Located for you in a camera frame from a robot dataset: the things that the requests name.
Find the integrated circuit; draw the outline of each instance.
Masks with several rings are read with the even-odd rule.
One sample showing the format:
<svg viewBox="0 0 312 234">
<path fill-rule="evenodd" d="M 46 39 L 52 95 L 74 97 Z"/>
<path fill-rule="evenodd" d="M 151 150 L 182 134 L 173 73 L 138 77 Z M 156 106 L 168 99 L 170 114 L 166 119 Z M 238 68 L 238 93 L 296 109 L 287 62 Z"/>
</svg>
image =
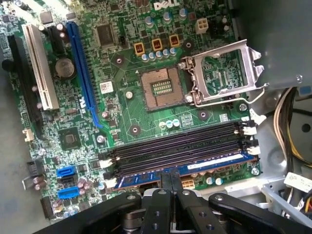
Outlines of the integrated circuit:
<svg viewBox="0 0 312 234">
<path fill-rule="evenodd" d="M 103 24 L 96 27 L 97 40 L 100 46 L 108 48 L 114 45 L 115 38 L 110 24 Z"/>
<path fill-rule="evenodd" d="M 182 104 L 184 95 L 176 68 L 143 73 L 141 77 L 148 111 Z"/>
<path fill-rule="evenodd" d="M 58 131 L 62 150 L 78 149 L 81 146 L 77 127 Z"/>
</svg>

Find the small black chip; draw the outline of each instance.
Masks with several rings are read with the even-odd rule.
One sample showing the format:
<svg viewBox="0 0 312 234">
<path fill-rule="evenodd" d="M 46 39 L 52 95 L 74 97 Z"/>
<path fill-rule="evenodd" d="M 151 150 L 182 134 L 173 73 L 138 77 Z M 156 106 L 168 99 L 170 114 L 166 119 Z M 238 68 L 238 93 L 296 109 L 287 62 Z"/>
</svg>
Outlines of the small black chip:
<svg viewBox="0 0 312 234">
<path fill-rule="evenodd" d="M 63 206 L 70 206 L 70 200 L 64 200 Z"/>
<path fill-rule="evenodd" d="M 75 12 L 70 12 L 70 13 L 66 14 L 66 19 L 67 20 L 73 20 L 75 18 L 76 18 Z"/>
<path fill-rule="evenodd" d="M 117 10 L 119 10 L 118 4 L 112 4 L 111 5 L 111 11 L 117 11 Z"/>
<path fill-rule="evenodd" d="M 97 38 L 100 46 L 110 47 L 114 45 L 114 35 L 110 24 L 103 24 L 97 27 Z"/>
<path fill-rule="evenodd" d="M 141 31 L 141 35 L 142 35 L 142 37 L 146 37 L 147 36 L 147 32 L 145 30 L 142 30 Z"/>
<path fill-rule="evenodd" d="M 160 33 L 163 33 L 165 30 L 164 30 L 164 27 L 163 26 L 160 26 L 160 27 L 158 27 L 158 31 L 160 32 Z"/>
<path fill-rule="evenodd" d="M 72 199 L 72 205 L 76 205 L 78 203 L 78 199 L 77 198 L 73 198 Z"/>
<path fill-rule="evenodd" d="M 86 166 L 86 164 L 78 165 L 78 171 L 79 171 L 79 172 L 86 172 L 86 171 L 87 171 L 87 166 Z"/>
<path fill-rule="evenodd" d="M 40 20 L 42 24 L 53 23 L 51 11 L 44 11 L 40 13 Z"/>
<path fill-rule="evenodd" d="M 2 21 L 3 21 L 3 23 L 8 23 L 8 22 L 10 22 L 9 16 L 8 16 L 8 15 L 2 16 Z"/>
<path fill-rule="evenodd" d="M 179 28 L 179 27 L 181 27 L 181 24 L 180 24 L 180 22 L 175 22 L 175 27 L 176 27 L 176 28 Z"/>
<path fill-rule="evenodd" d="M 81 146 L 77 127 L 59 130 L 62 150 L 78 149 Z"/>
</svg>

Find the green circuit board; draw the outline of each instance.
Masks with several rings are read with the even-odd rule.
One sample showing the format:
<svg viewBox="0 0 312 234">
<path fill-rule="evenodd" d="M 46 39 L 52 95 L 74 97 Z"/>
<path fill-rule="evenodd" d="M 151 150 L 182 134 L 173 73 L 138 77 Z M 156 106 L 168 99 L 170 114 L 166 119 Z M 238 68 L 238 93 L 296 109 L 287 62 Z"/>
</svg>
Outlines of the green circuit board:
<svg viewBox="0 0 312 234">
<path fill-rule="evenodd" d="M 62 78 L 57 72 L 56 64 L 60 59 L 73 61 L 70 43 L 65 39 L 64 54 L 57 56 L 49 38 L 42 35 L 59 103 L 57 110 L 41 111 L 42 138 L 36 137 L 17 75 L 10 75 L 21 121 L 24 128 L 31 129 L 35 135 L 33 140 L 26 143 L 30 155 L 33 159 L 43 160 L 47 184 L 41 189 L 42 196 L 50 197 L 51 202 L 58 199 L 57 191 L 64 186 L 58 181 L 56 169 L 68 165 L 76 165 L 78 176 L 92 180 L 95 185 L 86 194 L 64 201 L 62 208 L 54 211 L 52 220 L 64 218 L 66 210 L 84 210 L 125 191 L 103 193 L 98 188 L 106 171 L 98 163 L 98 154 L 119 145 L 249 117 L 248 110 L 239 108 L 242 102 L 197 109 L 185 101 L 192 82 L 189 74 L 178 68 L 181 58 L 237 41 L 229 10 L 223 1 L 176 0 L 171 2 L 178 4 L 159 10 L 154 5 L 158 1 L 152 0 L 33 2 L 35 5 L 22 10 L 25 13 L 22 15 L 12 1 L 4 1 L 0 5 L 0 45 L 4 57 L 12 59 L 7 36 L 15 35 L 25 40 L 24 24 L 42 24 L 39 10 L 49 12 L 52 16 L 52 22 L 44 24 L 45 27 L 74 21 L 79 26 L 97 104 L 96 115 L 101 126 L 95 126 L 92 114 L 87 110 L 77 72 L 70 78 Z M 181 19 L 179 11 L 182 8 L 187 13 Z M 169 13 L 170 19 L 165 21 L 164 13 Z M 201 18 L 207 19 L 209 29 L 206 33 L 196 34 L 196 20 Z M 171 44 L 171 36 L 178 39 L 178 45 Z M 153 46 L 159 46 L 153 44 L 154 40 L 161 42 L 162 52 L 166 49 L 169 51 L 168 57 L 164 54 L 161 58 L 149 57 L 150 53 L 156 56 Z M 147 56 L 148 61 L 144 60 L 143 55 Z M 243 85 L 238 53 L 205 59 L 202 66 L 211 94 Z M 145 81 L 152 76 L 163 76 L 163 79 L 161 82 Z M 72 142 L 67 141 L 69 135 L 73 136 Z M 260 170 L 258 161 L 224 168 L 220 171 L 222 175 L 214 173 L 226 183 L 254 176 L 251 173 L 253 168 Z M 195 188 L 215 186 L 205 183 L 206 177 L 198 175 Z M 138 188 L 127 190 L 138 191 Z"/>
</svg>

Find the black pci express slot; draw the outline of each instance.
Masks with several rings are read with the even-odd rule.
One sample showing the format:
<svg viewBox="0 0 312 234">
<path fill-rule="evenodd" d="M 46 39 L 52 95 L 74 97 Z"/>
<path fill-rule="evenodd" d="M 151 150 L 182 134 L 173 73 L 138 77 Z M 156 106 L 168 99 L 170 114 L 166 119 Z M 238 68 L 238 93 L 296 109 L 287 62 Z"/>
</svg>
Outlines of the black pci express slot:
<svg viewBox="0 0 312 234">
<path fill-rule="evenodd" d="M 14 35 L 8 36 L 9 46 L 11 48 L 16 72 L 19 78 L 19 88 L 24 96 L 25 105 L 31 123 L 36 125 L 37 136 L 41 135 L 42 115 L 37 108 L 37 97 L 32 91 L 34 82 L 30 72 L 28 60 L 21 38 Z"/>
</svg>

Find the capacitor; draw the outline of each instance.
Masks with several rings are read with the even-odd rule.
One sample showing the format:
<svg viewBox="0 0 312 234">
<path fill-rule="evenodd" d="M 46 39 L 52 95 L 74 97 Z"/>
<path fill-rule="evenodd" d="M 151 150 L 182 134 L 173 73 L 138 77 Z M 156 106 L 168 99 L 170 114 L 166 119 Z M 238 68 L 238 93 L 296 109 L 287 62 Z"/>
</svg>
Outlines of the capacitor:
<svg viewBox="0 0 312 234">
<path fill-rule="evenodd" d="M 78 180 L 77 187 L 80 188 L 80 189 L 82 189 L 82 188 L 83 188 L 83 185 L 84 185 L 84 183 L 85 183 L 86 181 L 87 181 L 87 180 L 86 180 L 85 178 L 80 178 L 80 179 Z"/>
<path fill-rule="evenodd" d="M 75 66 L 69 58 L 60 58 L 55 64 L 55 71 L 63 80 L 71 79 L 75 76 Z"/>
<path fill-rule="evenodd" d="M 176 55 L 176 49 L 174 47 L 170 48 L 170 54 Z"/>
<path fill-rule="evenodd" d="M 179 18 L 180 20 L 185 20 L 187 18 L 187 10 L 185 8 L 180 9 Z"/>
<path fill-rule="evenodd" d="M 180 126 L 180 120 L 178 120 L 177 118 L 175 118 L 174 120 L 172 120 L 172 123 L 175 127 Z"/>
<path fill-rule="evenodd" d="M 40 182 L 44 181 L 44 175 L 40 175 L 40 176 L 37 176 L 33 179 L 33 182 L 35 184 L 39 184 Z"/>
<path fill-rule="evenodd" d="M 59 30 L 60 32 L 65 32 L 66 28 L 62 23 L 58 23 L 57 24 L 57 30 Z"/>
<path fill-rule="evenodd" d="M 56 200 L 55 202 L 52 203 L 52 207 L 56 208 L 56 207 L 60 206 L 61 204 L 62 204 L 62 200 L 58 199 L 58 200 Z"/>
<path fill-rule="evenodd" d="M 162 51 L 162 54 L 163 54 L 163 56 L 166 57 L 166 58 L 169 57 L 169 55 L 170 55 L 168 49 L 164 49 L 164 50 Z"/>
<path fill-rule="evenodd" d="M 133 93 L 130 92 L 130 91 L 128 91 L 128 92 L 126 93 L 126 98 L 127 98 L 127 99 L 131 99 L 132 97 L 133 97 Z"/>
<path fill-rule="evenodd" d="M 39 26 L 38 26 L 38 30 L 39 30 L 41 33 L 45 34 L 46 36 L 49 35 L 47 28 L 44 27 L 43 25 L 39 25 Z"/>
<path fill-rule="evenodd" d="M 145 18 L 145 24 L 146 24 L 146 26 L 149 27 L 149 28 L 153 27 L 153 26 L 154 26 L 154 20 L 152 19 L 152 17 L 147 16 L 147 17 Z"/>
<path fill-rule="evenodd" d="M 171 120 L 166 121 L 166 127 L 171 129 L 174 126 Z"/>
<path fill-rule="evenodd" d="M 160 122 L 158 125 L 161 129 L 164 129 L 166 127 L 166 123 L 165 122 Z"/>
<path fill-rule="evenodd" d="M 157 59 L 161 59 L 162 58 L 162 52 L 161 51 L 158 50 L 158 51 L 156 51 L 155 54 L 156 54 L 156 58 Z"/>
<path fill-rule="evenodd" d="M 35 190 L 38 191 L 38 190 L 44 188 L 45 186 L 47 186 L 47 181 L 43 180 L 43 181 L 41 181 L 35 185 Z"/>
<path fill-rule="evenodd" d="M 212 177 L 207 177 L 206 184 L 212 185 L 214 183 L 214 179 Z"/>
<path fill-rule="evenodd" d="M 155 60 L 156 59 L 155 54 L 153 52 L 150 52 L 148 54 L 148 57 L 150 58 L 150 60 Z"/>
<path fill-rule="evenodd" d="M 148 62 L 148 60 L 149 60 L 147 54 L 143 54 L 143 55 L 141 56 L 141 58 L 142 58 L 143 62 Z"/>
<path fill-rule="evenodd" d="M 166 12 L 163 14 L 162 17 L 163 17 L 165 23 L 170 23 L 170 22 L 171 22 L 171 16 L 170 16 L 170 13 L 169 13 L 169 12 L 166 11 Z"/>
<path fill-rule="evenodd" d="M 215 179 L 215 184 L 216 185 L 222 185 L 223 184 L 223 179 L 222 178 L 217 178 L 217 179 Z"/>
<path fill-rule="evenodd" d="M 88 190 L 88 189 L 91 189 L 92 186 L 93 186 L 93 182 L 92 182 L 91 180 L 88 180 L 88 181 L 86 181 L 86 182 L 84 183 L 83 188 L 84 188 L 85 190 Z"/>
</svg>

